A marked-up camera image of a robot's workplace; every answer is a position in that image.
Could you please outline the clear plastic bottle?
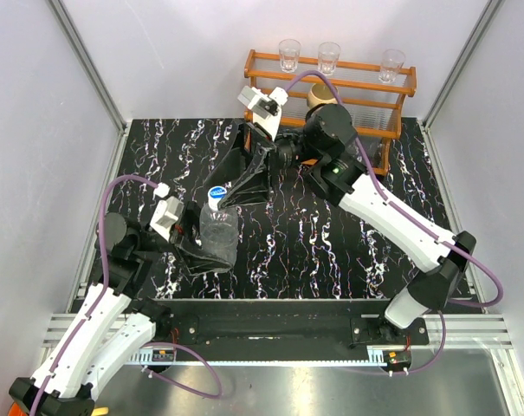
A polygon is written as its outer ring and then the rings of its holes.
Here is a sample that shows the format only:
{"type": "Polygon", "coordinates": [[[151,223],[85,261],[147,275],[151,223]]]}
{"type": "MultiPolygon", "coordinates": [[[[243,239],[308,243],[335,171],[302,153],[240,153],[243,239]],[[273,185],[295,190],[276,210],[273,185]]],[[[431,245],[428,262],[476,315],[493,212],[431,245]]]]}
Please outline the clear plastic bottle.
{"type": "Polygon", "coordinates": [[[238,246],[238,212],[236,207],[212,211],[207,202],[200,213],[200,241],[202,248],[235,266],[238,246]]]}

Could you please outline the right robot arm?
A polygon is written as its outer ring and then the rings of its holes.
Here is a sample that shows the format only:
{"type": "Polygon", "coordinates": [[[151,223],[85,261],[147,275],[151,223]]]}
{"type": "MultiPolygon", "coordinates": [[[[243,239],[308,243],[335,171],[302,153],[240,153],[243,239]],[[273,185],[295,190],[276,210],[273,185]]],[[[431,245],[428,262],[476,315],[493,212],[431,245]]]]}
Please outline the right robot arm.
{"type": "Polygon", "coordinates": [[[221,208],[258,204],[268,200],[280,170],[313,160],[303,174],[313,194],[367,222],[417,266],[417,275],[391,299],[377,324],[383,341],[401,341],[418,317],[448,302],[474,259],[475,238],[433,224],[386,190],[340,104],[309,110],[304,126],[292,132],[271,128],[276,118],[273,107],[262,118],[244,123],[205,184],[232,184],[218,204],[221,208]]]}

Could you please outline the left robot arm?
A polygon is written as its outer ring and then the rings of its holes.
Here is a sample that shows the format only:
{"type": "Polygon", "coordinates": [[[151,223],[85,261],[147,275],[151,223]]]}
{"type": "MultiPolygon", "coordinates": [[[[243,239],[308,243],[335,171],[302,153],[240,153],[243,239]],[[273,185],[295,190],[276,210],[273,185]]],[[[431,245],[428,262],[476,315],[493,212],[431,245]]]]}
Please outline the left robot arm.
{"type": "Polygon", "coordinates": [[[178,340],[171,309],[138,293],[149,275],[150,253],[172,253],[192,275],[227,271],[230,262],[198,243],[200,208],[170,197],[149,224],[109,212],[98,223],[97,246],[106,268],[91,283],[79,312],[49,357],[9,394],[26,415],[90,415],[102,388],[146,345],[178,340]]]}

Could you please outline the beige ceramic mug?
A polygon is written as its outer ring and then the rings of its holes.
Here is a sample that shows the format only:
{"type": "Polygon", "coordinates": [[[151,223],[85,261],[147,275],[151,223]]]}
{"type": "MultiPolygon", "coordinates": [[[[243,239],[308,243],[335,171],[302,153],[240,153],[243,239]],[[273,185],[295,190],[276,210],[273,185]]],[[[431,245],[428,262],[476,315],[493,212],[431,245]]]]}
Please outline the beige ceramic mug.
{"type": "Polygon", "coordinates": [[[323,104],[338,104],[338,95],[335,86],[330,88],[326,84],[313,84],[307,93],[307,107],[312,109],[323,104]]]}

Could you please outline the clear drinking glass left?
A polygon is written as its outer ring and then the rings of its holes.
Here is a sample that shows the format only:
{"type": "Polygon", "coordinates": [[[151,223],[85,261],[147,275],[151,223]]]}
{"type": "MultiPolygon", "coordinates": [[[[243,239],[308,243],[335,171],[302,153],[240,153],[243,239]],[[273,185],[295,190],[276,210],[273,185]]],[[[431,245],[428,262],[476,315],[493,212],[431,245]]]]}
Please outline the clear drinking glass left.
{"type": "Polygon", "coordinates": [[[279,60],[281,71],[293,73],[296,71],[301,53],[301,44],[295,39],[285,39],[279,43],[279,60]]]}

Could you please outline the clear drinking glass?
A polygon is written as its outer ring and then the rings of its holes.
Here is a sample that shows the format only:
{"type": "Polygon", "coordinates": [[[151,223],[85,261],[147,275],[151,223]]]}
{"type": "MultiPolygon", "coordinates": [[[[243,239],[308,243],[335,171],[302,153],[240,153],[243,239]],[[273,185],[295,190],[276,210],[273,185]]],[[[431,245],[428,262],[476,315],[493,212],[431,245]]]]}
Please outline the clear drinking glass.
{"type": "Polygon", "coordinates": [[[325,76],[331,76],[337,68],[341,47],[336,42],[323,42],[318,48],[318,70],[325,76]]]}
{"type": "Polygon", "coordinates": [[[301,53],[301,44],[295,39],[285,39],[279,43],[279,60],[281,71],[293,73],[296,71],[301,53]]]}
{"type": "Polygon", "coordinates": [[[393,83],[404,66],[405,54],[398,49],[383,52],[379,70],[379,80],[385,84],[393,83]]]}

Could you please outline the clear drinking glass middle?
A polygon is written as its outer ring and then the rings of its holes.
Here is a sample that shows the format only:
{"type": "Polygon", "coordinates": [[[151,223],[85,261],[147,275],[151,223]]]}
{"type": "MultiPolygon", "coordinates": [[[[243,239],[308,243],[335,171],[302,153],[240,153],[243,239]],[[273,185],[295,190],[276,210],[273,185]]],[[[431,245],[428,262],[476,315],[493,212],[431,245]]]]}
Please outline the clear drinking glass middle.
{"type": "Polygon", "coordinates": [[[325,76],[331,76],[337,68],[341,47],[336,42],[323,42],[318,48],[318,70],[325,76]]]}

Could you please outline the orange wooden shelf rack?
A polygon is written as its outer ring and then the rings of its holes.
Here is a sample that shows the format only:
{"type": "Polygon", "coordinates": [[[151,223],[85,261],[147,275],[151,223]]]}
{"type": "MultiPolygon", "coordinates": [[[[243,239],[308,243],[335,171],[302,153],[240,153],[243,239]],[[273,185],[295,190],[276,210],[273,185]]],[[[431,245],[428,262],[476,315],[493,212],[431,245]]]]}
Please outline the orange wooden shelf rack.
{"type": "MultiPolygon", "coordinates": [[[[301,57],[297,71],[288,74],[281,70],[278,55],[252,49],[243,73],[250,86],[270,94],[276,87],[285,88],[295,76],[316,69],[315,58],[301,57]]],[[[401,135],[404,101],[417,91],[417,70],[415,67],[401,68],[391,83],[382,82],[379,75],[378,65],[339,61],[329,81],[352,118],[374,172],[384,177],[390,168],[391,144],[401,135]]],[[[333,101],[334,95],[323,81],[309,75],[288,92],[281,126],[301,127],[309,108],[333,101]]]]}

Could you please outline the clear drinking glass right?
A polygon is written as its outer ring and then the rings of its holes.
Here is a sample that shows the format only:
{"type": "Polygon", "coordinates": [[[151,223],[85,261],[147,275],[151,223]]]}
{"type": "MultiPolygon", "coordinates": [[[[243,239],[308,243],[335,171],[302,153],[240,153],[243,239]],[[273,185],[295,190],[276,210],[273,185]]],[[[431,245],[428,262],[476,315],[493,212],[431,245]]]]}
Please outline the clear drinking glass right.
{"type": "Polygon", "coordinates": [[[404,66],[405,54],[398,49],[383,52],[379,70],[379,80],[385,84],[393,83],[404,66]]]}

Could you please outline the cream yellow mug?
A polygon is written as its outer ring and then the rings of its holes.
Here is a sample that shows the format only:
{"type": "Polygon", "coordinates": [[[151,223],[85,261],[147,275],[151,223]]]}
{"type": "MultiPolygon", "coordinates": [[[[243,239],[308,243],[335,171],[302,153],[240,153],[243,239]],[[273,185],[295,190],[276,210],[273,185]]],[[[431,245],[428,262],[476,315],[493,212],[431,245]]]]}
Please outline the cream yellow mug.
{"type": "Polygon", "coordinates": [[[109,414],[108,407],[97,407],[93,410],[91,416],[107,416],[109,414]]]}

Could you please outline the orange mug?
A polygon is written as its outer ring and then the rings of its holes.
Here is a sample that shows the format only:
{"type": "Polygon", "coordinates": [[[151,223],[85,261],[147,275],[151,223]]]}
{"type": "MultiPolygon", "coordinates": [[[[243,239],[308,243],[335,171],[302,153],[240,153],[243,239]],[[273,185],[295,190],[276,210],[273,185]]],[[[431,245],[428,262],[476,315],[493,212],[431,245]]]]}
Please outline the orange mug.
{"type": "Polygon", "coordinates": [[[8,416],[27,416],[27,413],[24,412],[17,403],[13,403],[9,409],[8,416]]]}

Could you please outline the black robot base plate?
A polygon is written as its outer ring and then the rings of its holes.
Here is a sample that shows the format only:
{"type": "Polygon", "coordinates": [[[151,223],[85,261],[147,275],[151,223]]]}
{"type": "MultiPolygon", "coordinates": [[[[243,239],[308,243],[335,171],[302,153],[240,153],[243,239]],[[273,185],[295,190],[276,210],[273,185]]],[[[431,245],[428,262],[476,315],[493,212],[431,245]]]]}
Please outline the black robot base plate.
{"type": "Polygon", "coordinates": [[[396,329],[376,300],[133,300],[160,324],[155,341],[175,341],[217,365],[366,361],[370,347],[430,344],[423,318],[396,329]]]}

